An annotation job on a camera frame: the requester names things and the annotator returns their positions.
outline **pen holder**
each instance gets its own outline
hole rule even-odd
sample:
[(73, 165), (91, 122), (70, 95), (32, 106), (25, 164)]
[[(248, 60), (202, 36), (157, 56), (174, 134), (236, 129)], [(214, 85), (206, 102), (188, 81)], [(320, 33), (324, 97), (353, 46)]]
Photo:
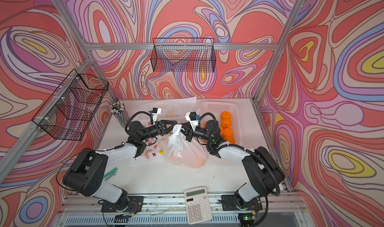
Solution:
[(128, 121), (128, 113), (126, 110), (124, 110), (122, 113), (120, 114), (113, 114), (116, 119), (118, 120), (119, 124), (121, 127), (125, 127), (125, 124), (127, 123)]

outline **green pen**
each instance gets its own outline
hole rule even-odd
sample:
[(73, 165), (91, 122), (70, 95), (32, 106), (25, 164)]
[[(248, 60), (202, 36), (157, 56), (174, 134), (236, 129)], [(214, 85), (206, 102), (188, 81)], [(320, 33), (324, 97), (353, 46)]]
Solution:
[(111, 171), (108, 171), (104, 176), (103, 179), (108, 177), (109, 175), (113, 174), (114, 172), (118, 171), (119, 167), (114, 167)]

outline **wire basket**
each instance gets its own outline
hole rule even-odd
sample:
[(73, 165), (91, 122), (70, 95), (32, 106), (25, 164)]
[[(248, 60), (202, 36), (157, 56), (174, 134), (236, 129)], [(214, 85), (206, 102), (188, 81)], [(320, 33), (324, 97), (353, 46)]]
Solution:
[(32, 121), (54, 139), (81, 141), (108, 86), (91, 74), (77, 74), (42, 120)]
[(154, 38), (151, 64), (154, 72), (214, 72), (214, 39)]

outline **orange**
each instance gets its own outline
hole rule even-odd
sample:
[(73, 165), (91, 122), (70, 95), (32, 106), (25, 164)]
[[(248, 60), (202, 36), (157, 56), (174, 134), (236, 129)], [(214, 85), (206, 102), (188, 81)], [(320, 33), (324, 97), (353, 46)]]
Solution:
[(228, 141), (229, 143), (231, 143), (231, 144), (235, 144), (236, 143), (235, 139), (233, 137), (231, 137), (231, 136), (225, 136), (224, 139), (226, 141)]
[(232, 126), (232, 121), (228, 118), (221, 119), (221, 126), (223, 128), (230, 128)]
[(222, 136), (223, 137), (225, 137), (225, 136), (233, 137), (233, 130), (230, 128), (223, 129), (223, 135)]
[(225, 111), (225, 112), (223, 112), (221, 114), (221, 118), (222, 119), (225, 119), (225, 118), (230, 119), (231, 118), (231, 114), (229, 112)]

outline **swirl pattern backdrop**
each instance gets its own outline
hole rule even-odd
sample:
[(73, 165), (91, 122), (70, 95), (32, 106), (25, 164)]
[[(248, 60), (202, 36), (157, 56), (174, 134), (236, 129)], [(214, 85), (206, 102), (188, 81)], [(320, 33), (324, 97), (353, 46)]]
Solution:
[(316, 226), (384, 225), (384, 0), (306, 0), (258, 96)]
[[(84, 55), (51, 0), (0, 0), (0, 9), (1, 159)], [(37, 136), (0, 185), (1, 227), (50, 224), (67, 194), (55, 174), (68, 157), (93, 147), (110, 102), (106, 95), (81, 142)]]
[[(294, 0), (64, 0), (87, 42), (276, 43)], [(152, 72), (151, 51), (97, 50), (120, 98), (253, 97), (271, 51), (216, 51), (214, 73)]]

